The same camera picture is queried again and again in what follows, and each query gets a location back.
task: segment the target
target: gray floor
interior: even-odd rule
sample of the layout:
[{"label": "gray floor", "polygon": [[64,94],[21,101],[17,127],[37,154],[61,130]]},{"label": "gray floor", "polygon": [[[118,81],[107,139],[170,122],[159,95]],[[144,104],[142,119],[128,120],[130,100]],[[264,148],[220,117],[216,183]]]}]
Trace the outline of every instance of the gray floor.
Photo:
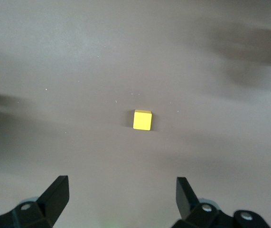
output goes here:
[{"label": "gray floor", "polygon": [[0,214],[58,175],[56,228],[169,228],[177,176],[271,226],[271,1],[0,0]]}]

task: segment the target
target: cube front face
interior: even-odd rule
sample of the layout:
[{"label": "cube front face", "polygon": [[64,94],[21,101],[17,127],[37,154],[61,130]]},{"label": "cube front face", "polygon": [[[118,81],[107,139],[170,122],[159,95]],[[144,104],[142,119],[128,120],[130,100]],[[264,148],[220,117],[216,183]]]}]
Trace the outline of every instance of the cube front face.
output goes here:
[{"label": "cube front face", "polygon": [[135,110],[133,128],[138,130],[150,131],[152,113],[146,110]]}]

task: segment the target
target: screw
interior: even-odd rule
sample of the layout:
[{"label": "screw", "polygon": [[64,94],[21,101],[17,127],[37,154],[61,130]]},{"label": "screw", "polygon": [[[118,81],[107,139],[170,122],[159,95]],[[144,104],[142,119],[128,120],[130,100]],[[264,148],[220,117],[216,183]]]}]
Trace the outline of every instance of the screw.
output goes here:
[{"label": "screw", "polygon": [[202,206],[202,209],[203,209],[204,211],[206,211],[206,212],[212,211],[212,208],[211,208],[208,204],[204,204],[204,205]]},{"label": "screw", "polygon": [[249,213],[247,213],[247,212],[242,212],[241,213],[241,217],[243,219],[245,219],[245,220],[248,220],[248,221],[252,220],[252,216]]},{"label": "screw", "polygon": [[28,203],[27,203],[27,204],[25,204],[25,205],[22,205],[20,209],[21,209],[21,210],[28,210],[30,207],[31,207],[31,204],[28,204]]}]

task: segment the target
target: yellow cube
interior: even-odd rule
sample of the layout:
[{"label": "yellow cube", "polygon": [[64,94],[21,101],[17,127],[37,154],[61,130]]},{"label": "yellow cube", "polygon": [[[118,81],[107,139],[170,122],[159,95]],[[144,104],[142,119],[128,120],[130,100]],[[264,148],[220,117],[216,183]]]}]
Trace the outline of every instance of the yellow cube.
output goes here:
[{"label": "yellow cube", "polygon": [[152,113],[151,111],[135,110],[133,128],[138,130],[150,131]]}]

